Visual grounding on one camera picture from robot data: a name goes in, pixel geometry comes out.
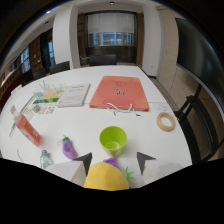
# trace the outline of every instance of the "black chair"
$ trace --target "black chair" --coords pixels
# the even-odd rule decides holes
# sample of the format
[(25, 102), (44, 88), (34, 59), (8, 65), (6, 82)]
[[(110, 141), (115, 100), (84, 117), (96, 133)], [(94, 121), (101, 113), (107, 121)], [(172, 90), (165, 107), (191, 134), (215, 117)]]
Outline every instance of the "black chair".
[(90, 55), (89, 66), (116, 65), (116, 54)]
[(65, 62), (56, 64), (56, 65), (50, 67), (50, 74), (52, 75), (52, 74), (55, 74), (55, 73), (58, 73), (58, 72), (67, 71), (67, 70), (70, 70), (70, 63), (69, 63), (69, 61), (65, 61)]
[(43, 78), (45, 76), (46, 76), (45, 68), (42, 68), (41, 70), (33, 73), (33, 79), (34, 80), (41, 79), (41, 78)]
[(27, 85), (33, 81), (33, 73), (31, 69), (25, 73), (22, 74), (23, 80), (24, 80), (24, 85)]
[[(192, 164), (207, 162), (209, 159), (212, 158), (212, 156), (215, 155), (217, 150), (224, 143), (224, 138), (221, 140), (221, 142), (218, 142), (218, 135), (215, 129), (215, 125), (213, 124), (213, 121), (207, 109), (198, 98), (201, 88), (202, 86), (199, 84), (195, 96), (186, 97), (187, 100), (180, 108), (180, 110), (174, 111), (175, 116), (179, 119), (179, 124), (187, 140), (187, 144), (191, 154)], [(195, 111), (197, 117), (199, 118), (207, 136), (210, 152), (205, 158), (201, 158), (201, 152), (199, 150), (197, 139), (194, 135), (193, 129), (189, 121), (187, 120), (187, 116), (192, 109)]]

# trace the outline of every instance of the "purple object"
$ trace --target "purple object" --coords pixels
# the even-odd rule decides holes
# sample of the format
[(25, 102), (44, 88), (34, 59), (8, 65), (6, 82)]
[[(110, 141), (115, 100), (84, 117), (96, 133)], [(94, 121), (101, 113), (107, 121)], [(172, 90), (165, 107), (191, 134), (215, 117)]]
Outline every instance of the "purple object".
[(68, 137), (65, 137), (62, 142), (63, 154), (69, 159), (75, 159), (77, 154)]
[(116, 168), (119, 169), (118, 164), (117, 164), (117, 159), (115, 157), (109, 158), (109, 159), (105, 159), (103, 160), (104, 163), (109, 163), (112, 166), (115, 166)]

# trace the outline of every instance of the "small figurine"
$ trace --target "small figurine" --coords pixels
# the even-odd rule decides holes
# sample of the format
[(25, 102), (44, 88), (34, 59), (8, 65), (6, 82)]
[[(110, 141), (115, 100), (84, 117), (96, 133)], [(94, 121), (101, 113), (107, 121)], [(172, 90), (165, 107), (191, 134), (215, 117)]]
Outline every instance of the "small figurine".
[(63, 153), (67, 158), (75, 159), (77, 157), (77, 153), (75, 149), (73, 148), (70, 139), (66, 136), (64, 136), (62, 140), (62, 148), (63, 148)]

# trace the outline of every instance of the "booklet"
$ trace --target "booklet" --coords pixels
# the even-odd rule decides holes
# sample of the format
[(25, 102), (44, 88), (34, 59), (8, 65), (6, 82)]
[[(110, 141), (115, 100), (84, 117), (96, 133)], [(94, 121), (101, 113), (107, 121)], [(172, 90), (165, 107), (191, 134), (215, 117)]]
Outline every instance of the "booklet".
[(57, 107), (80, 107), (83, 105), (89, 83), (69, 86), (56, 103)]

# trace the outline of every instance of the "red bottle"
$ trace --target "red bottle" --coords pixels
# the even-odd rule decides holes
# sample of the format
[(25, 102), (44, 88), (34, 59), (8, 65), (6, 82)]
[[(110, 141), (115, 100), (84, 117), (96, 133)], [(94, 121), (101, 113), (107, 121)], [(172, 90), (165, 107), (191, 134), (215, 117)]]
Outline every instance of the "red bottle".
[(34, 145), (39, 145), (41, 142), (41, 136), (26, 119), (26, 117), (23, 114), (20, 114), (14, 105), (11, 107), (10, 111), (13, 114), (17, 128), (22, 132), (22, 134)]

